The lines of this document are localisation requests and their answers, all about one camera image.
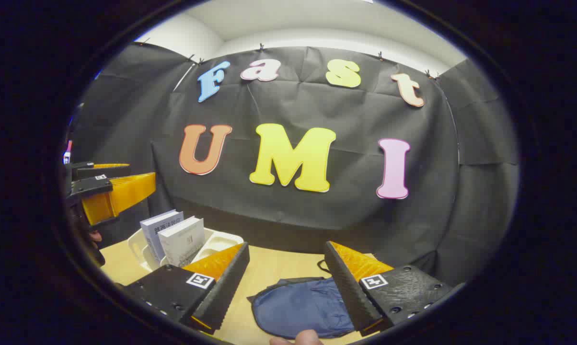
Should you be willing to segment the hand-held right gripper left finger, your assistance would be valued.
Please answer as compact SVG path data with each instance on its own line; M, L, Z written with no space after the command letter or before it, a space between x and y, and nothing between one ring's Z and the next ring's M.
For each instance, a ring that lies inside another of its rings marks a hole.
M249 244L243 242L184 267L163 265L123 291L166 319L212 335L249 262Z

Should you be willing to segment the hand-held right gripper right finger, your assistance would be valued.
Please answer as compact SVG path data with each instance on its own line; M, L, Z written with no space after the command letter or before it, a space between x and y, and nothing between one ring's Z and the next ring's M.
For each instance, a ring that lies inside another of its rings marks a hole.
M362 336L405 323L448 299L454 288L413 265L394 268L333 241L325 262Z

